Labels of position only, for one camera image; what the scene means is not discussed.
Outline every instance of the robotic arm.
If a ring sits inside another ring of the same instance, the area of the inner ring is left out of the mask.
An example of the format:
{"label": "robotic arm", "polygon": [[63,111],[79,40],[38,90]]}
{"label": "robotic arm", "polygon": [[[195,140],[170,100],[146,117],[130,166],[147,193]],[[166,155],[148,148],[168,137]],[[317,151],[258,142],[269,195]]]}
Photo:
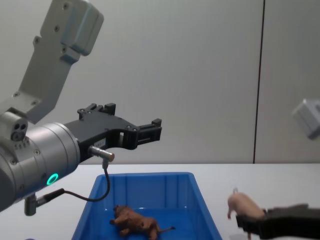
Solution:
{"label": "robotic arm", "polygon": [[0,104],[0,212],[22,199],[30,203],[92,156],[111,162],[108,148],[160,140],[160,119],[135,126],[115,116],[113,103],[79,109],[79,119],[65,125],[28,128],[56,106],[72,64],[90,54],[103,20],[86,0],[52,0],[20,88]]}

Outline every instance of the green led ring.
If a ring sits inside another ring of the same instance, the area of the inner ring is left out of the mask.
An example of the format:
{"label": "green led ring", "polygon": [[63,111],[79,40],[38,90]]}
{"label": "green led ring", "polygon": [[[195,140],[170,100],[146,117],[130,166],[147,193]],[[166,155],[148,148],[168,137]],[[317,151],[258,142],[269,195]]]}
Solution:
{"label": "green led ring", "polygon": [[53,184],[55,181],[57,181],[58,178],[59,178],[58,173],[54,173],[49,177],[48,181],[46,181],[46,184],[49,186],[49,185]]}

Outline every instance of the metal connector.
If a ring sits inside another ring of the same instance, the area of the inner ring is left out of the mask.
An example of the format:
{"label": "metal connector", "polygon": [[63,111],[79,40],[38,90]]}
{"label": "metal connector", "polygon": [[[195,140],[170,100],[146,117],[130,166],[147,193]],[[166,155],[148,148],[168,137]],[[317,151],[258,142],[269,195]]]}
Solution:
{"label": "metal connector", "polygon": [[35,194],[28,196],[24,200],[24,214],[26,216],[33,216],[36,214],[37,209],[37,197]]}
{"label": "metal connector", "polygon": [[108,162],[112,162],[115,159],[114,153],[102,150],[96,146],[90,146],[88,151],[91,155],[107,160]]}

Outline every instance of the cylindrical robot wrist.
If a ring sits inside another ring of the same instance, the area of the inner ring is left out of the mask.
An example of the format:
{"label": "cylindrical robot wrist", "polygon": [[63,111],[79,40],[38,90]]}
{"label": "cylindrical robot wrist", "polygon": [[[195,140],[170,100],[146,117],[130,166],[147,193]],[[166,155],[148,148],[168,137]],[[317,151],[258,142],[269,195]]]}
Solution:
{"label": "cylindrical robot wrist", "polygon": [[6,186],[0,184],[0,191],[8,195],[0,198],[0,211],[70,174],[79,162],[76,138],[59,123],[30,129],[21,142],[3,142],[0,180]]}

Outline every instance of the screw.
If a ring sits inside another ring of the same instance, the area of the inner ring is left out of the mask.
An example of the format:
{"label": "screw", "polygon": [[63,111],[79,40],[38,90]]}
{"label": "screw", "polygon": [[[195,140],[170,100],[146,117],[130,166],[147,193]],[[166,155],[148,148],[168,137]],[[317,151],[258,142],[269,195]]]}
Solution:
{"label": "screw", "polygon": [[38,44],[38,43],[40,42],[40,37],[36,36],[36,37],[34,38],[33,42],[34,42],[35,44]]}
{"label": "screw", "polygon": [[36,149],[33,152],[34,152],[35,155],[40,155],[40,150],[39,149]]}
{"label": "screw", "polygon": [[59,25],[55,25],[53,30],[54,30],[55,32],[59,32],[59,30],[60,30]]}
{"label": "screw", "polygon": [[68,8],[69,8],[69,4],[68,3],[63,4],[63,6],[62,6],[63,10],[67,10]]}
{"label": "screw", "polygon": [[21,132],[15,131],[15,132],[12,133],[12,135],[11,135],[11,140],[14,141],[14,142],[21,141],[23,138],[24,138],[24,135],[22,135]]}

